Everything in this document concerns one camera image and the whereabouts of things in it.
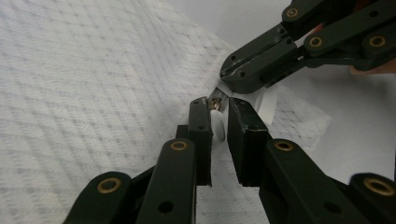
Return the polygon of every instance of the white cloth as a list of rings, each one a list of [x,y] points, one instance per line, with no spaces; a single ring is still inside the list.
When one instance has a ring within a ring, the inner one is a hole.
[[[154,165],[232,51],[162,1],[2,1],[0,222],[60,223],[95,176]],[[212,161],[197,222],[265,222],[226,142]]]

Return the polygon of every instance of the white textured fabric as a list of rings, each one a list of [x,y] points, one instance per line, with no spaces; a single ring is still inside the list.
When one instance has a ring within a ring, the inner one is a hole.
[[[154,165],[232,51],[162,1],[1,1],[0,222],[60,223],[95,176]],[[212,161],[197,222],[265,222],[226,142]]]

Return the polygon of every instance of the human hand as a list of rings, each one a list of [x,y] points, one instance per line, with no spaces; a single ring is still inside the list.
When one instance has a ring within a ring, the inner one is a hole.
[[[368,71],[359,71],[354,66],[350,66],[349,71],[352,75],[376,75],[386,73],[396,74],[396,58]]]

